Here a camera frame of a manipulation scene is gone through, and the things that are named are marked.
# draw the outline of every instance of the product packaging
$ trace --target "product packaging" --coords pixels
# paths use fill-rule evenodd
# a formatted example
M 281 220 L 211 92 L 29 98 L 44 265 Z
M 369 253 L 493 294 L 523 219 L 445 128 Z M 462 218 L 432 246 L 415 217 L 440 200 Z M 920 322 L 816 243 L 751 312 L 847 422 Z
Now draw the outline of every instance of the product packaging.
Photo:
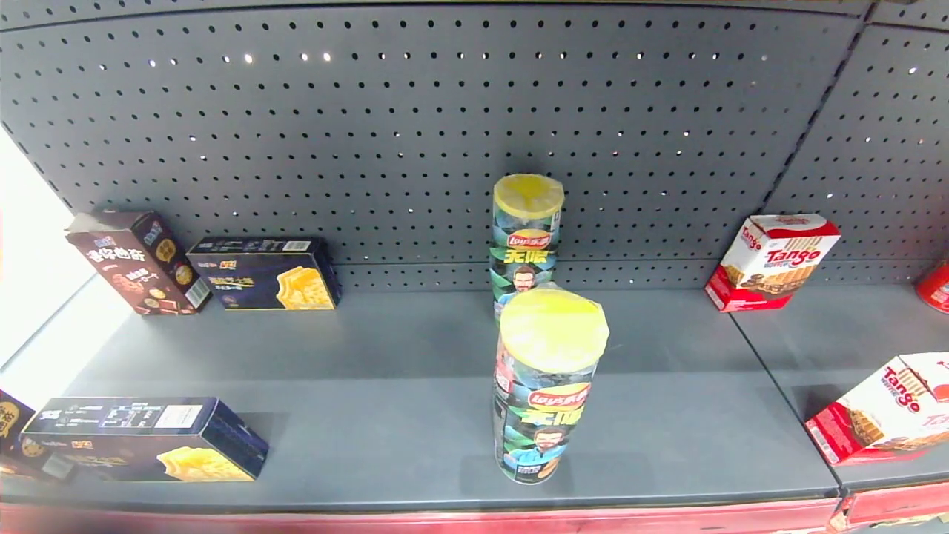
M 923 277 L 916 284 L 916 294 L 926 304 L 949 314 L 949 261 L 944 259 L 932 273 Z
M 211 294 L 154 211 L 81 213 L 65 238 L 140 315 L 195 314 Z
M 920 456 L 949 440 L 949 353 L 891 359 L 805 427 L 834 465 Z
M 819 215 L 752 215 L 705 293 L 721 312 L 783 308 L 839 238 Z
M 118 481 L 252 481 L 269 450 L 213 397 L 53 398 L 24 434 Z
M 494 185 L 491 280 L 494 318 L 517 293 L 548 282 L 560 242 L 564 186 L 536 174 L 512 174 Z
M 27 405 L 0 391 L 0 474 L 53 482 L 68 480 L 75 465 L 21 433 L 33 413 Z
M 494 450 L 521 484 L 546 481 L 584 412 L 606 347 L 603 308 L 568 291 L 519 293 L 501 314 L 494 370 Z
M 228 310 L 332 310 L 340 302 L 321 238 L 205 238 L 188 258 Z

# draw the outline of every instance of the printed face on can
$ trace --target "printed face on can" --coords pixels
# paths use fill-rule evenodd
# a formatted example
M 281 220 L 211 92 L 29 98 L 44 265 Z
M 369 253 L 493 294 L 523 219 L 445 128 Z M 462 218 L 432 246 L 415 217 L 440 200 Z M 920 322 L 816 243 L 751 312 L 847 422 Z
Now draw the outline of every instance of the printed face on can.
M 558 428 L 540 428 L 534 433 L 534 444 L 540 450 L 550 450 L 564 441 L 564 431 Z
M 531 267 L 525 265 L 514 273 L 514 289 L 527 291 L 534 285 L 534 273 Z

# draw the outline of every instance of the brown snack box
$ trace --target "brown snack box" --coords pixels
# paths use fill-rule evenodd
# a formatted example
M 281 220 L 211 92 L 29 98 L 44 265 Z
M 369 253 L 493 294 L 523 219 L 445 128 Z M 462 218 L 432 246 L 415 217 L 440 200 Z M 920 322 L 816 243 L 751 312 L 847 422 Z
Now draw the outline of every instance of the brown snack box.
M 20 432 L 35 411 L 0 391 L 0 475 L 65 481 L 75 467 Z
M 154 211 L 81 213 L 65 238 L 140 315 L 191 315 L 211 294 Z

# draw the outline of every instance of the wafer image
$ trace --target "wafer image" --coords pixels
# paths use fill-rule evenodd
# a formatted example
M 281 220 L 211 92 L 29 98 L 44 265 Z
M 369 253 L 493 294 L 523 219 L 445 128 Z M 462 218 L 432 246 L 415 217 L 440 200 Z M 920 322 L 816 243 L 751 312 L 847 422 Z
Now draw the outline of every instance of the wafer image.
M 912 394 L 914 399 L 919 399 L 928 393 L 926 385 L 910 368 L 900 370 L 896 373 L 896 376 L 900 379 L 900 383 L 906 387 L 906 392 Z
M 288 310 L 332 310 L 333 301 L 320 272 L 310 267 L 294 267 L 277 275 L 277 300 Z
M 877 424 L 870 420 L 865 412 L 861 410 L 850 411 L 850 423 L 853 426 L 853 433 L 864 445 L 868 447 L 884 438 L 884 433 L 877 427 Z
M 917 438 L 898 437 L 880 443 L 875 448 L 883 450 L 919 450 L 949 440 L 949 432 L 931 434 Z
M 728 277 L 728 281 L 733 286 L 737 286 L 738 282 L 745 276 L 745 274 L 741 272 L 741 269 L 738 269 L 734 265 L 723 265 L 722 267 L 725 269 L 725 275 Z
M 238 482 L 252 477 L 212 448 L 181 447 L 157 456 L 165 474 L 184 482 Z
M 767 299 L 782 298 L 800 289 L 816 267 L 816 265 L 809 265 L 769 277 L 752 275 L 747 282 L 741 284 L 741 287 L 760 293 Z

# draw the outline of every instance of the dark blue snack box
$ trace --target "dark blue snack box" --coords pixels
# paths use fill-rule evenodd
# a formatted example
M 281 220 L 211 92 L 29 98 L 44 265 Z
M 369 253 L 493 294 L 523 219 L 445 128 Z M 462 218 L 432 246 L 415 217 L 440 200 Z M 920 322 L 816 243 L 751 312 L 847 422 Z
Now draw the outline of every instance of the dark blue snack box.
M 229 310 L 333 310 L 340 302 L 322 238 L 205 238 L 188 259 Z
M 214 397 L 59 397 L 23 430 L 104 479 L 240 482 L 270 447 Z

